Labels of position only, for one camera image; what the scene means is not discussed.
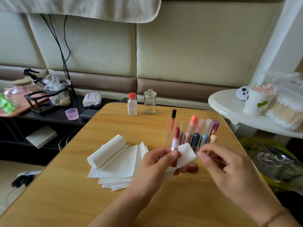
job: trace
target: clear bottle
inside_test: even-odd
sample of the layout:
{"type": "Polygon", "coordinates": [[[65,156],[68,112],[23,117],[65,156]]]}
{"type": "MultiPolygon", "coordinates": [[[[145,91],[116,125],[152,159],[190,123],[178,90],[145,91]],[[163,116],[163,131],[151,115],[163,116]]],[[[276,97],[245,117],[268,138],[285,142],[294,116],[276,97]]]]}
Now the clear bottle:
{"type": "Polygon", "coordinates": [[[136,100],[136,93],[131,92],[128,94],[129,99],[127,100],[127,109],[128,114],[130,116],[135,116],[137,112],[137,100],[136,100]]]}
{"type": "Polygon", "coordinates": [[[156,113],[156,98],[157,93],[152,89],[144,92],[144,113],[153,115],[156,113]]]}

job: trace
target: white round table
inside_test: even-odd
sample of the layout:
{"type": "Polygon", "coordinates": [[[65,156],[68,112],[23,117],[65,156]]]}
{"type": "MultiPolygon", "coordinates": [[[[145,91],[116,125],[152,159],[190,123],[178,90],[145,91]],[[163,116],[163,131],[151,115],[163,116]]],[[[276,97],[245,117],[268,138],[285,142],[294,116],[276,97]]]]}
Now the white round table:
{"type": "Polygon", "coordinates": [[[300,132],[288,131],[265,115],[252,116],[243,112],[245,101],[236,98],[236,91],[237,89],[229,89],[216,92],[208,98],[208,103],[234,125],[245,124],[275,134],[303,139],[302,130],[300,132]]]}

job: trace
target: hand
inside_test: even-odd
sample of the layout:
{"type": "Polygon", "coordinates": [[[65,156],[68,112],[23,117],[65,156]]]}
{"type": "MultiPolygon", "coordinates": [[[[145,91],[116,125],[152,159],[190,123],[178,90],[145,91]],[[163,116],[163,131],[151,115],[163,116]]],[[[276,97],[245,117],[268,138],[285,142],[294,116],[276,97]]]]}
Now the hand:
{"type": "MultiPolygon", "coordinates": [[[[131,196],[143,199],[143,206],[145,208],[159,190],[166,169],[181,156],[180,152],[171,151],[168,147],[160,147],[146,153],[140,164],[138,173],[134,176],[125,192],[130,193],[131,196]]],[[[184,167],[182,167],[177,169],[174,175],[185,172],[184,167]]]]}
{"type": "Polygon", "coordinates": [[[218,189],[245,210],[257,224],[262,225],[283,209],[263,186],[247,155],[211,143],[203,145],[197,156],[218,189]],[[212,158],[223,161],[226,165],[212,158]]]}

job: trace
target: purple metallic cap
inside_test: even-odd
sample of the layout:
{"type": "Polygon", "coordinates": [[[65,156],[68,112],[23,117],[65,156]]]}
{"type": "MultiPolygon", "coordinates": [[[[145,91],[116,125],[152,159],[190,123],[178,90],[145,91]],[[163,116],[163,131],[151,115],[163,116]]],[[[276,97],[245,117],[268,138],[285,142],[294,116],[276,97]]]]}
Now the purple metallic cap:
{"type": "Polygon", "coordinates": [[[208,131],[208,135],[211,135],[212,131],[217,131],[218,130],[218,127],[220,125],[220,122],[218,120],[213,120],[211,122],[211,125],[210,125],[210,128],[209,128],[209,131],[208,131]]]}

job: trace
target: bracelet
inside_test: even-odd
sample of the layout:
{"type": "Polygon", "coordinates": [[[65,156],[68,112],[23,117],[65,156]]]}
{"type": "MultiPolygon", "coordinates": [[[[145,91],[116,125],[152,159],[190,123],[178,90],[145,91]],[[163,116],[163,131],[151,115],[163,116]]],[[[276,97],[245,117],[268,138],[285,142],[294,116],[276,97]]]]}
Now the bracelet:
{"type": "Polygon", "coordinates": [[[288,209],[284,209],[273,215],[267,222],[265,222],[262,227],[268,227],[270,223],[272,223],[275,219],[277,219],[279,216],[281,216],[284,213],[289,212],[288,209]]]}

